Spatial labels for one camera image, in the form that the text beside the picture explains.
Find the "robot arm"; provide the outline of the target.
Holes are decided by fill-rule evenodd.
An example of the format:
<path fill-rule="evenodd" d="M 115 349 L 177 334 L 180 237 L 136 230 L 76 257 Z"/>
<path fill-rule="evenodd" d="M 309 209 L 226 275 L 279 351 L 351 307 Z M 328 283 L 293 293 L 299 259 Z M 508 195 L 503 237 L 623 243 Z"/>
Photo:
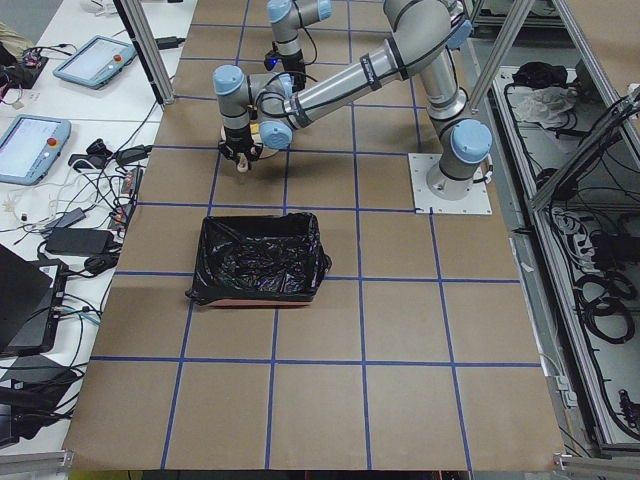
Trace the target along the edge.
<path fill-rule="evenodd" d="M 306 66 L 299 31 L 328 19 L 332 14 L 329 0 L 291 1 L 270 0 L 267 2 L 267 16 L 273 35 L 272 48 L 265 54 L 264 67 L 272 71 L 278 62 L 292 77 L 293 91 L 306 86 Z"/>
<path fill-rule="evenodd" d="M 383 12 L 391 34 L 376 50 L 337 74 L 312 85 L 299 33 L 329 18 L 328 1 L 271 1 L 267 13 L 272 50 L 267 72 L 247 75 L 222 65 L 212 75 L 224 137 L 218 148 L 240 172 L 250 169 L 263 149 L 284 150 L 293 133 L 393 81 L 420 77 L 428 116 L 443 152 L 426 176 L 428 189 L 457 201 L 470 191 L 479 165 L 488 157 L 492 134 L 471 118 L 450 48 L 469 27 L 459 1 L 386 1 Z"/>

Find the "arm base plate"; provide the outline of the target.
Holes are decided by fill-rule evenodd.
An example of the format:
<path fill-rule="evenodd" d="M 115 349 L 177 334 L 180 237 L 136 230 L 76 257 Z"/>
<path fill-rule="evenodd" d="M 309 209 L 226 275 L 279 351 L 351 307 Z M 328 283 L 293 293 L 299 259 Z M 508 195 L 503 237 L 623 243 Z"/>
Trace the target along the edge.
<path fill-rule="evenodd" d="M 409 153 L 414 212 L 489 216 L 492 207 L 481 167 L 471 179 L 457 181 L 440 171 L 440 154 Z"/>

